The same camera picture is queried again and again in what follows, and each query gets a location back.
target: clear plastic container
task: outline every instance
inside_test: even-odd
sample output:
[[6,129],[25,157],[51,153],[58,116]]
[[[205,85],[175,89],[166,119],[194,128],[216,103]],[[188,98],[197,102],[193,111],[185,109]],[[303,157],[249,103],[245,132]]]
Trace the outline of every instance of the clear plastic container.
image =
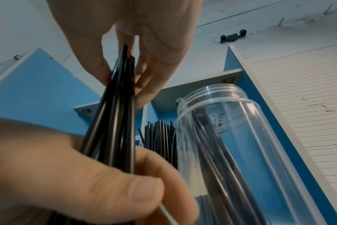
[[178,169],[202,225],[325,225],[259,105],[228,84],[180,99]]

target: hand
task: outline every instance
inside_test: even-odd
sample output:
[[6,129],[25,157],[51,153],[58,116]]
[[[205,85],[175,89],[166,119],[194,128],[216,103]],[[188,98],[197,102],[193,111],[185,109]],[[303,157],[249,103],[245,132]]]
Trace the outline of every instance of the hand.
[[111,70],[103,57],[102,36],[113,24],[119,52],[123,44],[134,52],[136,107],[151,101],[185,57],[194,36],[203,0],[47,0],[83,68],[107,85]]
[[130,175],[80,154],[80,142],[0,119],[0,225],[45,225],[50,210],[95,224],[168,224],[161,202],[181,225],[198,218],[182,177],[156,153],[137,147],[139,175]]

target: fingernail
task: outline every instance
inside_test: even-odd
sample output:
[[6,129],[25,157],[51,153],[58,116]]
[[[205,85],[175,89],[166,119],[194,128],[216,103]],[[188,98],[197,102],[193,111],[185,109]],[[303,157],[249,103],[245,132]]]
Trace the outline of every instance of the fingernail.
[[160,183],[159,178],[143,176],[137,178],[129,189],[129,199],[133,202],[145,202],[152,198]]

